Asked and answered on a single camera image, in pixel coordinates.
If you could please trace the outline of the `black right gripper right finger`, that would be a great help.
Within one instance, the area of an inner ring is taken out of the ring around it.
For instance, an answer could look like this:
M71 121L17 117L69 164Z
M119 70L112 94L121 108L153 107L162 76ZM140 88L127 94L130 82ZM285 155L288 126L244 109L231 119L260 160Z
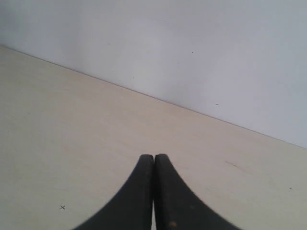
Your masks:
M154 158L154 213L158 230L237 230L186 185L166 154Z

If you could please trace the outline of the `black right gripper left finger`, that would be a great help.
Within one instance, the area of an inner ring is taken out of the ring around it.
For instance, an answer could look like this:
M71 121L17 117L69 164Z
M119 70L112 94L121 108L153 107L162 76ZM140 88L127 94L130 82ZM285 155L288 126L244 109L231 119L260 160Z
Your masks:
M154 158L143 154L127 181L97 213L77 230L150 230L152 226L152 178Z

